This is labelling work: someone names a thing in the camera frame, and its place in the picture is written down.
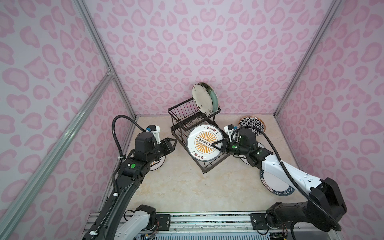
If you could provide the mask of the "small orange sunburst plate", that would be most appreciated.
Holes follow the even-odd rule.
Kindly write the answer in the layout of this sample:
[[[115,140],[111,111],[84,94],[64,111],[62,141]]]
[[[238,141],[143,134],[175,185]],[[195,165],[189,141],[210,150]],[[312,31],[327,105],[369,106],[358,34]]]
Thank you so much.
[[[156,161],[154,161],[153,163],[151,163],[150,171],[155,171],[159,169],[165,163],[165,160],[166,160],[166,156],[163,156],[157,159]]]

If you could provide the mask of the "large orange sunburst plate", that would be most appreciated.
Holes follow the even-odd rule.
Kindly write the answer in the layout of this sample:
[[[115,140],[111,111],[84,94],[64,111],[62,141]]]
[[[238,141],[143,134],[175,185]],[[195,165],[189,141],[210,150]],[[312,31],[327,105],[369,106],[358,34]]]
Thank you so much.
[[[224,136],[214,125],[199,125],[192,129],[187,138],[188,153],[199,162],[210,162],[222,153],[211,146],[211,143],[223,140]]]

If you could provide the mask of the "black wire dish rack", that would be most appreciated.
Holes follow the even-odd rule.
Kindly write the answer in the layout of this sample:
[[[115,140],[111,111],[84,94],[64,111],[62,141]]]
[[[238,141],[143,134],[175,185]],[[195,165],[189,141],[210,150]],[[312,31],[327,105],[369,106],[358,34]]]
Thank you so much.
[[[213,114],[202,113],[193,98],[168,109],[173,126],[171,132],[202,172],[208,173],[229,154],[221,152],[221,140],[229,136],[215,122]]]

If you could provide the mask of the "teal plate with flower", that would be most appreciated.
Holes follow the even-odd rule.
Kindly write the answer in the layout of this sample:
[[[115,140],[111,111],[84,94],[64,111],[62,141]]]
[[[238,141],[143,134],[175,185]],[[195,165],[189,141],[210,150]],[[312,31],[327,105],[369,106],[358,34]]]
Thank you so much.
[[[210,94],[213,103],[213,112],[216,113],[219,110],[219,99],[214,89],[207,84],[207,91]]]

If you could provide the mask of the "cream plate red berries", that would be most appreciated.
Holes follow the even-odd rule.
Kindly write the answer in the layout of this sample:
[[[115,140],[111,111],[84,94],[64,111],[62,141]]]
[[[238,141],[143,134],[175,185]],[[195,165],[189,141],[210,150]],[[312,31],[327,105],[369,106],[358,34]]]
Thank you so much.
[[[206,83],[197,83],[192,88],[192,95],[197,108],[205,115],[213,113],[212,88]]]

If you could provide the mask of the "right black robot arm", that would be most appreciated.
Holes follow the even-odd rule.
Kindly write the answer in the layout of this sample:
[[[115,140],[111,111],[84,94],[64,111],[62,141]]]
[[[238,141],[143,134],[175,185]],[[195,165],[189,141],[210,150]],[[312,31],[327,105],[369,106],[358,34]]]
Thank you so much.
[[[296,191],[306,201],[286,204],[277,202],[266,211],[266,224],[277,229],[283,223],[310,223],[321,231],[341,231],[339,221],[347,212],[340,188],[331,178],[320,179],[311,176],[284,162],[273,143],[272,150],[257,146],[255,127],[241,127],[233,130],[229,138],[210,143],[210,148],[231,155],[246,157],[250,166],[263,170],[279,178]]]

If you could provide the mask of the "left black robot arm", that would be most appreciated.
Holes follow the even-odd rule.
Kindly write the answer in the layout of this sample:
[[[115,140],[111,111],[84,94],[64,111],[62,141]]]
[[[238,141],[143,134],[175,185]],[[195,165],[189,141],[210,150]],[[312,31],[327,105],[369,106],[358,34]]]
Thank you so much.
[[[126,208],[150,171],[151,163],[175,151],[177,140],[165,138],[158,144],[152,133],[139,133],[135,148],[123,161],[115,179],[114,190],[84,240],[112,240]]]

